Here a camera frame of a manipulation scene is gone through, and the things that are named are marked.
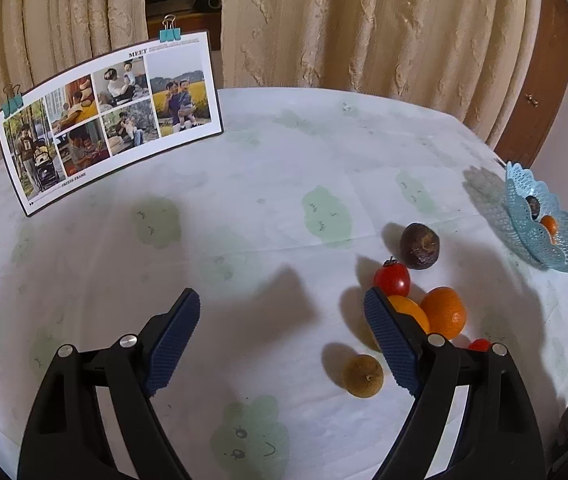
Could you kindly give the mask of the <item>dark brown passion fruit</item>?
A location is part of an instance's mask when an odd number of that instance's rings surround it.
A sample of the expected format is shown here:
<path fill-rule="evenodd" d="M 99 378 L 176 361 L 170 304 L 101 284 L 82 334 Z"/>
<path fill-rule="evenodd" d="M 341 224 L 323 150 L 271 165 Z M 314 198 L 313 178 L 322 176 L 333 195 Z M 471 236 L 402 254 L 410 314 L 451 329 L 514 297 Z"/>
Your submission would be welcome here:
<path fill-rule="evenodd" d="M 531 218 L 536 220 L 541 212 L 541 205 L 534 195 L 526 196 L 526 203 L 529 206 Z"/>

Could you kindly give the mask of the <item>brown kiwi-like fruit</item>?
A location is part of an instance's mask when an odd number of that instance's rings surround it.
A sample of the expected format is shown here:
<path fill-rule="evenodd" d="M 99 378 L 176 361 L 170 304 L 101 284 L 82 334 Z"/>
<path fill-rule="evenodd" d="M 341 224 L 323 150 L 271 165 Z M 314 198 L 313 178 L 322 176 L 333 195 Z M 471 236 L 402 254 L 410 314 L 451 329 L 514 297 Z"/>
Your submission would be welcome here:
<path fill-rule="evenodd" d="M 368 354 L 354 356 L 342 372 L 342 384 L 352 396 L 369 399 L 383 388 L 384 370 L 380 363 Z"/>

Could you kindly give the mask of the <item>light blue lace basket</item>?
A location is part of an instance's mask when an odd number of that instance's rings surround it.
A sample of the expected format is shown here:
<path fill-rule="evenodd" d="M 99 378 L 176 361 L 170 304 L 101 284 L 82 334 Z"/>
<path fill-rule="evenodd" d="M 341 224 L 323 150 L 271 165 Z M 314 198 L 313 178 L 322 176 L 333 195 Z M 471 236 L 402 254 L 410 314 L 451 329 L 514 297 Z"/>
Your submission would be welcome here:
<path fill-rule="evenodd" d="M 534 195 L 541 205 L 540 215 L 531 218 L 526 196 Z M 530 169 L 519 162 L 506 164 L 506 209 L 512 226 L 530 255 L 546 268 L 568 273 L 568 212 L 561 209 L 557 195 L 549 191 L 544 181 L 536 180 Z M 549 214 L 559 223 L 555 240 L 541 225 Z"/>

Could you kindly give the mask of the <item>small orange fruit in basket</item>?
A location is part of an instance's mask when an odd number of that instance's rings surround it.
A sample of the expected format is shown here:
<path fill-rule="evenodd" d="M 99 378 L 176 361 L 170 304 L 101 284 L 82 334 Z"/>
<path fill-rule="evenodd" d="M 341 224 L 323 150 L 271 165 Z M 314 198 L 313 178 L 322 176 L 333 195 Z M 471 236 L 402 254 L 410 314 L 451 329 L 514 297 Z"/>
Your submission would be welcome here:
<path fill-rule="evenodd" d="M 548 232 L 550 239 L 555 240 L 557 233 L 559 231 L 559 223 L 558 221 L 549 214 L 546 214 L 540 221 L 541 225 L 544 226 L 546 231 Z"/>

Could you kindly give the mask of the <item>small red tomato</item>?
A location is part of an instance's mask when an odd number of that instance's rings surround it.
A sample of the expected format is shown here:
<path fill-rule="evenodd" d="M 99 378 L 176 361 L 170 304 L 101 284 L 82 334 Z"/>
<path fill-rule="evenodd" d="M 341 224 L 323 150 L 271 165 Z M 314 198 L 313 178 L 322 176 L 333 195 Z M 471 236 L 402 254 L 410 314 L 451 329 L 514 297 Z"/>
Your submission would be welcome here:
<path fill-rule="evenodd" d="M 469 351 L 488 352 L 492 347 L 491 341 L 485 338 L 478 338 L 474 340 L 467 349 Z"/>

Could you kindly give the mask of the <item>round orange fruit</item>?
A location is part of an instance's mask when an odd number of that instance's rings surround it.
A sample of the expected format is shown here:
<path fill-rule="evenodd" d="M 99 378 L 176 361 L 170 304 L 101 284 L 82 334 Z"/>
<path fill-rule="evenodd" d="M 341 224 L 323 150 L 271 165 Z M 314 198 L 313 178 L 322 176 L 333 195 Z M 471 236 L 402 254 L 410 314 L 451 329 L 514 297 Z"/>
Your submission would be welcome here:
<path fill-rule="evenodd" d="M 448 340 L 456 338 L 466 325 L 466 307 L 458 293 L 450 287 L 430 290 L 419 307 L 428 318 L 430 332 L 440 334 Z"/>

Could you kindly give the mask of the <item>dark purple passion fruit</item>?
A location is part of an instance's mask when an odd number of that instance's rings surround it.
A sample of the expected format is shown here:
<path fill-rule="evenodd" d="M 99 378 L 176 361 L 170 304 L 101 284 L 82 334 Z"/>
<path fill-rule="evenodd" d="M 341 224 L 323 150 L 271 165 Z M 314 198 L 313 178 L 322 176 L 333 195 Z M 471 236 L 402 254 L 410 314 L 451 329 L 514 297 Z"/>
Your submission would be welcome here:
<path fill-rule="evenodd" d="M 404 229 L 400 240 L 403 262 L 411 269 L 426 270 L 433 266 L 440 255 L 440 237 L 421 223 L 411 223 Z"/>

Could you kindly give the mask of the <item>red cherry tomato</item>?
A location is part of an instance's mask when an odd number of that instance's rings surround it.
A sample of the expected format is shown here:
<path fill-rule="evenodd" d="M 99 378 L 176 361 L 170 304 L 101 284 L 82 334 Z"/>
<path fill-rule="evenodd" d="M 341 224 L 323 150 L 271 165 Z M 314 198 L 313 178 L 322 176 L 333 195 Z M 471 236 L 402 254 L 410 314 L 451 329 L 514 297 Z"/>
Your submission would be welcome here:
<path fill-rule="evenodd" d="M 375 272 L 373 286 L 386 296 L 409 296 L 411 289 L 409 269 L 395 258 L 389 258 Z"/>

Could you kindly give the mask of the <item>brown wooden door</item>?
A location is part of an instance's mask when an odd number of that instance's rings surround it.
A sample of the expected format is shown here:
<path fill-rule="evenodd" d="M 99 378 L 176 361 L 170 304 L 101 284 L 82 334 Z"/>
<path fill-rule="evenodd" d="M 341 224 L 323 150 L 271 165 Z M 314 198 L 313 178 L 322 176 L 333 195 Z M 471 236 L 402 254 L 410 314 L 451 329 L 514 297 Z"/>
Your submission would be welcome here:
<path fill-rule="evenodd" d="M 526 0 L 515 72 L 489 144 L 504 162 L 530 168 L 568 87 L 568 0 Z"/>

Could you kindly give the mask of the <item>beige curtain right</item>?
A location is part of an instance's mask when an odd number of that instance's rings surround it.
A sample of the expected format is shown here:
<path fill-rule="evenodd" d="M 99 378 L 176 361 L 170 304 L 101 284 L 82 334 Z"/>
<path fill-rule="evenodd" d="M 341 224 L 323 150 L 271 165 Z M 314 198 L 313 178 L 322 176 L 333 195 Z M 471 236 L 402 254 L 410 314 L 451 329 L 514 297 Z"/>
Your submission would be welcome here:
<path fill-rule="evenodd" d="M 223 80 L 410 102 L 495 146 L 540 11 L 541 0 L 222 0 Z"/>

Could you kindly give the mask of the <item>beige curtain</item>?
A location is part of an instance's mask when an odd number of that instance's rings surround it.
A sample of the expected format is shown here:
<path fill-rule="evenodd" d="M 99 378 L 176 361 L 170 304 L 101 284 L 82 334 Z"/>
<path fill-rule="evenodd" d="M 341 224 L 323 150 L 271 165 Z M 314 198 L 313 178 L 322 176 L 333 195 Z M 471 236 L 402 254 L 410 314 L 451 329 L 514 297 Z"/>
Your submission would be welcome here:
<path fill-rule="evenodd" d="M 11 84 L 28 91 L 147 37 L 145 0 L 0 0 L 0 108 Z"/>
<path fill-rule="evenodd" d="M 223 80 L 410 102 L 495 146 L 540 11 L 541 0 L 222 0 Z"/>

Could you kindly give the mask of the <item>white green patterned tablecloth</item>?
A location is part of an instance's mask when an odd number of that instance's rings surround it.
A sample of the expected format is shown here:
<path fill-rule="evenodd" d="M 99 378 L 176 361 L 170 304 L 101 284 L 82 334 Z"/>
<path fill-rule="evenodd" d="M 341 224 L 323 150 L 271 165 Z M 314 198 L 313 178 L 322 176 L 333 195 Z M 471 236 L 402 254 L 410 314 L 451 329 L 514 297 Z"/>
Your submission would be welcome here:
<path fill-rule="evenodd" d="M 568 403 L 568 274 L 534 264 L 502 206 L 495 154 L 455 118 L 303 89 L 226 89 L 224 131 L 139 162 L 32 217 L 0 165 L 0 465 L 61 344 L 103 348 L 183 289 L 201 318 L 156 413 L 196 479 L 368 479 L 411 396 L 341 385 L 373 354 L 363 295 L 406 226 L 440 257 L 411 295 L 448 286 L 460 344 L 512 353 L 552 443 Z"/>

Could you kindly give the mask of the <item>teal binder clip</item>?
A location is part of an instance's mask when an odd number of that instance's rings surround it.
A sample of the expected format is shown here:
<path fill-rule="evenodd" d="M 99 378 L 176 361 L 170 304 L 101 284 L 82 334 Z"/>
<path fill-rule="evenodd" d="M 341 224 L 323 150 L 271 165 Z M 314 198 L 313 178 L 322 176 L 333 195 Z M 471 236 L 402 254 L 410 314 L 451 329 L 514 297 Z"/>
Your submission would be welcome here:
<path fill-rule="evenodd" d="M 181 29 L 175 26 L 177 17 L 174 14 L 167 14 L 162 20 L 162 29 L 159 30 L 159 40 L 161 42 L 179 41 L 181 39 Z"/>
<path fill-rule="evenodd" d="M 7 84 L 3 88 L 5 100 L 2 103 L 4 118 L 9 118 L 24 106 L 20 84 Z"/>

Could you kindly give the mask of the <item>photo collage board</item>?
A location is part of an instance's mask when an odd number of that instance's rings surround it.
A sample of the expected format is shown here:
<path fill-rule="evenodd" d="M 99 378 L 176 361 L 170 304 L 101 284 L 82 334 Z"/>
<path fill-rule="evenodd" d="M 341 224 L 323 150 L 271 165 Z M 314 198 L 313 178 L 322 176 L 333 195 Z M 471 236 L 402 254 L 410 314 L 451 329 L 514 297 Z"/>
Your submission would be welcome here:
<path fill-rule="evenodd" d="M 208 32 L 158 39 L 65 70 L 28 92 L 0 145 L 26 216 L 112 172 L 222 133 Z"/>

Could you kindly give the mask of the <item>beige curtain left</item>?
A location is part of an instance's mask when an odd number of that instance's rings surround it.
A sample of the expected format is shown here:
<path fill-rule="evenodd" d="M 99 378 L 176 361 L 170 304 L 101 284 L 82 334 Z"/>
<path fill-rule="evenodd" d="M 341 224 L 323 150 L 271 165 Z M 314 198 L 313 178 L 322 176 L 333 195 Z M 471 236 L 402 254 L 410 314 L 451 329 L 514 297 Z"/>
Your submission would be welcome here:
<path fill-rule="evenodd" d="M 28 91 L 147 37 L 145 0 L 0 0 L 0 108 L 11 84 Z"/>

